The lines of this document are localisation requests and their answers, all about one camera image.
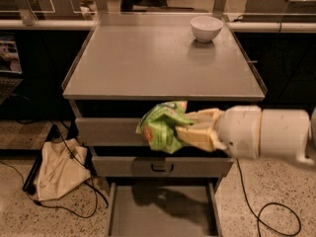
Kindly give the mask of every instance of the desk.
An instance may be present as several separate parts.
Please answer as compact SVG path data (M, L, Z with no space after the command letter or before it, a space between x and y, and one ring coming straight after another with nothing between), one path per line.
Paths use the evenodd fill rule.
M156 102L257 102L265 97L265 90L260 87L229 29L224 26L211 43L197 42L190 27L194 16L104 15L65 80L64 97L75 112L83 142L93 152L94 167L99 176L111 179L108 236L149 233L151 236L155 233L159 236L221 236L213 193L229 172L233 160L220 152L206 154L190 147L174 155L152 152L147 142L135 134L137 123ZM146 182L149 179L150 185L145 182L134 189L138 183L122 181L134 178ZM145 194L154 199L149 202L150 206L161 205L162 194L152 188L153 180L163 184L166 197L182 194L181 198L195 204L210 202L210 215L206 218L214 217L215 230L203 231L209 227L208 223L197 228L192 213L187 211L176 216L179 220L173 217L173 224L167 226L159 225L159 219L151 220L157 222L154 224L159 227L157 232L152 224L144 227L143 220L152 215L148 213L150 210L147 214L139 213L142 217L137 222L127 219L129 215L135 219L133 215L137 212L127 212L126 207L146 208L150 198L144 202ZM194 191L195 197L187 199L190 192L188 184L183 184L185 180L190 187L198 186L197 191L189 189ZM170 190L171 181L173 185L180 182L181 186L171 186ZM139 205L139 194L142 205ZM169 217L174 215L170 211L162 213Z

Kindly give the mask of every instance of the speckled floor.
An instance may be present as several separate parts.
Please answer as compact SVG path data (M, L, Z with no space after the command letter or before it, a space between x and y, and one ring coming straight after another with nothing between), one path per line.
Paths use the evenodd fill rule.
M45 134L47 124L28 124ZM7 138L19 140L14 132L21 131L20 124L8 129ZM10 157L0 154L0 160L14 166L24 179L28 176L34 156ZM268 202L280 202L294 210L301 220L301 231L297 236L316 236L316 171L304 170L288 163L272 159L257 161L240 160L249 203L256 214ZM95 180L96 188L102 190L102 180ZM49 209L35 205L22 191L22 179L12 169L0 164L0 236L105 236L107 210L104 201L98 197L96 213L88 218L79 218L63 209ZM223 179L216 193L217 207L223 236L259 236L256 218L251 214L243 195L237 164L234 163L228 176ZM49 206L65 206L80 215L90 215L96 206L96 197L90 188L79 186L65 197L44 202ZM262 219L278 231L290 234L296 232L298 223L287 210L267 207ZM278 236L261 226L262 236Z

